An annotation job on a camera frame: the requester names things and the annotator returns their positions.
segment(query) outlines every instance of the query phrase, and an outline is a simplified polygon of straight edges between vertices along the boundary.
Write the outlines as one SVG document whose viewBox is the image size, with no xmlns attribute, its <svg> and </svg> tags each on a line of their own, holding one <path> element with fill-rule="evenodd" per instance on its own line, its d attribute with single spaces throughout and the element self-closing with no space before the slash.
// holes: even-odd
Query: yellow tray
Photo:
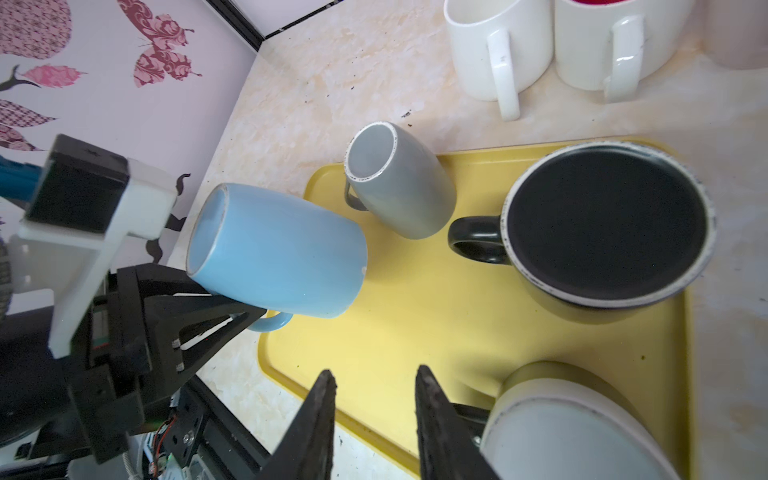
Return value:
<svg viewBox="0 0 768 480">
<path fill-rule="evenodd" d="M 642 138 L 622 140 L 647 144 Z M 515 180 L 546 154 L 577 142 L 439 155 L 455 182 L 453 219 L 498 215 Z M 414 382 L 428 365 L 449 400 L 490 409 L 502 381 L 529 362 L 587 369 L 635 406 L 681 476 L 689 471 L 687 295 L 634 310 L 586 310 L 532 286 L 513 266 L 460 257 L 450 224 L 406 240 L 346 206 L 341 164 L 320 168 L 304 198 L 357 222 L 368 270 L 335 319 L 294 316 L 262 334 L 260 368 L 300 398 L 323 369 L 336 377 L 336 421 L 413 475 L 419 474 Z"/>
</svg>

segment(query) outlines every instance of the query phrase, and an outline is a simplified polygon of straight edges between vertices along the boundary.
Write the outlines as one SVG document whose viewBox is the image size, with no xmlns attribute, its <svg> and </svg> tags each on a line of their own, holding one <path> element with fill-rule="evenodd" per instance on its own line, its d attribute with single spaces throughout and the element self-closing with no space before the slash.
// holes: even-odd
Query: gray mug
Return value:
<svg viewBox="0 0 768 480">
<path fill-rule="evenodd" d="M 347 205 L 369 210 L 405 238 L 430 237 L 453 215 L 451 178 L 435 154 L 397 125 L 377 121 L 359 131 L 346 150 L 344 173 Z"/>
</svg>

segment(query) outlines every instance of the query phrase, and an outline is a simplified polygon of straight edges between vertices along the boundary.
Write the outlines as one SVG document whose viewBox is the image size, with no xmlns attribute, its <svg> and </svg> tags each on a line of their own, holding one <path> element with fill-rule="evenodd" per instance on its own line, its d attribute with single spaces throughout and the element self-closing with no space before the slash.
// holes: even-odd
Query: black mug handle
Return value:
<svg viewBox="0 0 768 480">
<path fill-rule="evenodd" d="M 501 217 L 464 217 L 448 228 L 448 245 L 462 257 L 511 265 L 502 240 Z"/>
</svg>

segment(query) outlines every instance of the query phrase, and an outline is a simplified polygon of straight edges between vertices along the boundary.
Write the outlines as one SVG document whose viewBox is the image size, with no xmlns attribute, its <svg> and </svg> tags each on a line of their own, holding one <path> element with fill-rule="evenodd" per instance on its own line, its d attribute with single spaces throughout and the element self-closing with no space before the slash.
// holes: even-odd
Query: blue mug handle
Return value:
<svg viewBox="0 0 768 480">
<path fill-rule="evenodd" d="M 261 333 L 273 332 L 283 328 L 292 318 L 292 313 L 285 312 L 278 313 L 270 318 L 261 317 L 257 321 L 251 323 L 248 330 Z"/>
</svg>

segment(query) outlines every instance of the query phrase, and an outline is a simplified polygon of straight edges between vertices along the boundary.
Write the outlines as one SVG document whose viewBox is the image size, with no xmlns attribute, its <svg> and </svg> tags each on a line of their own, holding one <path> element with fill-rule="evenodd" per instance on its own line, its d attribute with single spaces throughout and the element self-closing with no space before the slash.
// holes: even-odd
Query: mug handle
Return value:
<svg viewBox="0 0 768 480">
<path fill-rule="evenodd" d="M 501 217 L 464 217 L 448 228 L 448 245 L 462 257 L 511 265 L 502 240 Z"/>
<path fill-rule="evenodd" d="M 645 33 L 643 15 L 624 17 L 611 28 L 614 39 L 611 76 L 605 79 L 605 101 L 631 100 L 640 83 Z"/>
<path fill-rule="evenodd" d="M 491 59 L 493 82 L 496 85 L 498 107 L 503 121 L 520 118 L 520 101 L 515 89 L 515 74 L 512 70 L 512 52 L 509 32 L 501 29 L 488 36 L 488 54 Z"/>
<path fill-rule="evenodd" d="M 248 330 L 261 333 L 274 332 L 277 329 L 283 328 L 292 318 L 292 313 L 285 312 L 278 313 L 269 318 L 261 317 L 257 321 L 251 323 Z"/>
<path fill-rule="evenodd" d="M 361 212 L 368 211 L 366 206 L 362 204 L 362 201 L 360 201 L 358 197 L 355 197 L 349 192 L 349 180 L 347 180 L 344 184 L 344 200 L 346 201 L 347 205 L 354 208 L 355 210 L 360 210 Z"/>
</svg>

